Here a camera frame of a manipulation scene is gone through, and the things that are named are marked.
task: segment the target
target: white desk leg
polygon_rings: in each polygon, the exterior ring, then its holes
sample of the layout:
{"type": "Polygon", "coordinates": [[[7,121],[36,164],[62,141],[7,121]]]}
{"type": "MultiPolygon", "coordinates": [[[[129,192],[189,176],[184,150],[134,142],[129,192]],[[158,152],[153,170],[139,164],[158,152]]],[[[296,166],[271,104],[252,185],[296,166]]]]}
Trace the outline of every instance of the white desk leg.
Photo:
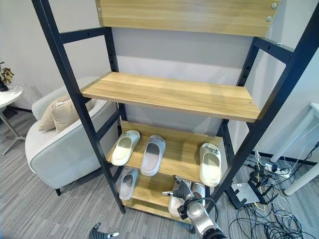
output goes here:
{"type": "Polygon", "coordinates": [[[287,196],[292,195],[295,191],[300,189],[306,183],[314,179],[319,175],[319,163],[317,163],[312,169],[310,169],[307,173],[297,179],[288,189],[284,190],[284,194],[287,196]]]}
{"type": "Polygon", "coordinates": [[[284,142],[282,142],[280,148],[271,157],[270,161],[275,163],[280,158],[280,156],[283,155],[290,148],[290,146],[298,139],[300,134],[305,131],[305,129],[314,120],[314,118],[316,118],[314,110],[311,109],[306,115],[306,117],[300,122],[300,124],[290,133],[288,138],[284,142]]]}
{"type": "Polygon", "coordinates": [[[12,144],[9,145],[9,147],[7,149],[5,149],[2,153],[2,155],[5,155],[15,144],[15,142],[17,142],[18,140],[23,140],[25,141],[25,137],[19,135],[17,133],[17,131],[13,128],[13,126],[10,124],[10,122],[6,119],[6,117],[4,117],[4,115],[2,114],[2,112],[0,112],[0,119],[6,124],[6,126],[8,126],[8,128],[11,130],[11,132],[14,134],[14,138],[12,144]]]}

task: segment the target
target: robotic hand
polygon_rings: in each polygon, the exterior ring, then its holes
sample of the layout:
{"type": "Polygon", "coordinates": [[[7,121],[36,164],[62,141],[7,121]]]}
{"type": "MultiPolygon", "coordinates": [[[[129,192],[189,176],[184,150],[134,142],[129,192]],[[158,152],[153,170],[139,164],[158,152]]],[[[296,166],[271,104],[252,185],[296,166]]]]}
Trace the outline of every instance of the robotic hand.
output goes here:
{"type": "Polygon", "coordinates": [[[226,238],[217,223],[209,218],[201,200],[193,195],[186,182],[178,176],[176,176],[176,182],[179,184],[177,190],[173,192],[162,192],[162,194],[182,198],[184,200],[184,204],[177,209],[180,217],[182,219],[190,218],[200,239],[226,238]]]}

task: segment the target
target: slide sandal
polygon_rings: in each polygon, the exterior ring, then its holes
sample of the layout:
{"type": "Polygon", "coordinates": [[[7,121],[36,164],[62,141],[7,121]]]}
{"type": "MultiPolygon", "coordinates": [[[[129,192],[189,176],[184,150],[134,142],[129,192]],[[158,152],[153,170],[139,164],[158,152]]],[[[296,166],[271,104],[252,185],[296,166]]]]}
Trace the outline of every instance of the slide sandal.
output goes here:
{"type": "Polygon", "coordinates": [[[118,143],[112,154],[112,164],[121,166],[126,164],[136,145],[140,141],[140,133],[136,130],[129,130],[123,133],[118,139],[118,143]]]}
{"type": "Polygon", "coordinates": [[[204,143],[199,149],[200,172],[199,178],[203,184],[209,187],[216,187],[220,181],[220,152],[211,143],[204,143]]]}
{"type": "MultiPolygon", "coordinates": [[[[179,185],[175,182],[174,183],[174,187],[173,187],[173,191],[175,191],[176,189],[178,189],[179,185]]],[[[173,216],[173,217],[179,217],[179,213],[177,211],[177,209],[184,204],[184,200],[182,198],[177,198],[177,197],[173,197],[171,196],[169,199],[169,204],[168,204],[168,211],[169,213],[173,216]]]]}
{"type": "Polygon", "coordinates": [[[159,135],[152,135],[145,147],[141,173],[145,176],[154,176],[159,168],[165,151],[165,141],[159,135]]]}
{"type": "Polygon", "coordinates": [[[193,192],[194,196],[197,198],[205,197],[205,186],[202,185],[201,183],[192,183],[191,191],[193,192]]]}
{"type": "Polygon", "coordinates": [[[132,197],[137,177],[138,177],[137,169],[126,167],[123,170],[121,188],[120,188],[121,200],[127,201],[132,197]]]}

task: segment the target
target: beige cushion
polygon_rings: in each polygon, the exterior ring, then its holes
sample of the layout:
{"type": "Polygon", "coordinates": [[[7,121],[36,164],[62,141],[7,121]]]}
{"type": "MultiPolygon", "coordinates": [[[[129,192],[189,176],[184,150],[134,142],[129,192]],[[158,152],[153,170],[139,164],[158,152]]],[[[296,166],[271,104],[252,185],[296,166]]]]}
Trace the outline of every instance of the beige cushion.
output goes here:
{"type": "Polygon", "coordinates": [[[57,98],[56,100],[52,101],[51,104],[49,104],[49,106],[46,108],[41,120],[40,120],[40,123],[38,125],[38,129],[39,131],[42,131],[42,130],[45,130],[45,131],[48,131],[50,129],[53,129],[55,128],[55,125],[54,125],[54,121],[53,121],[53,118],[52,118],[52,111],[53,111],[53,107],[59,103],[59,102],[65,102],[67,100],[70,99],[70,96],[62,96],[60,98],[57,98]]]}
{"type": "MultiPolygon", "coordinates": [[[[92,101],[87,102],[85,105],[88,111],[93,108],[92,101]]],[[[76,122],[79,119],[79,116],[75,110],[72,100],[69,99],[65,102],[59,102],[53,106],[52,118],[56,131],[61,132],[76,122]]]]}

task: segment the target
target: armchair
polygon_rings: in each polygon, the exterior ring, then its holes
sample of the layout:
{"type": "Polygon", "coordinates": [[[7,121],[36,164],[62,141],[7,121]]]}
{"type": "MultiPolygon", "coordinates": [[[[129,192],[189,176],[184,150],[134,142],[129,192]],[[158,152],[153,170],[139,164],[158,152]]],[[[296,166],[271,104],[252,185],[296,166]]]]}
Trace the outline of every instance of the armchair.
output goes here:
{"type": "MultiPolygon", "coordinates": [[[[82,78],[78,81],[82,88],[97,77],[82,78]]],[[[38,120],[34,123],[25,140],[25,155],[32,172],[37,174],[48,186],[55,189],[58,196],[60,188],[98,169],[100,164],[80,120],[60,133],[55,130],[39,131],[38,124],[45,109],[56,98],[67,94],[65,86],[51,92],[32,105],[32,113],[38,120]]],[[[115,103],[92,100],[93,108],[89,115],[95,130],[115,111],[115,103]]],[[[101,139],[107,154],[118,138],[114,124],[101,139]]]]}

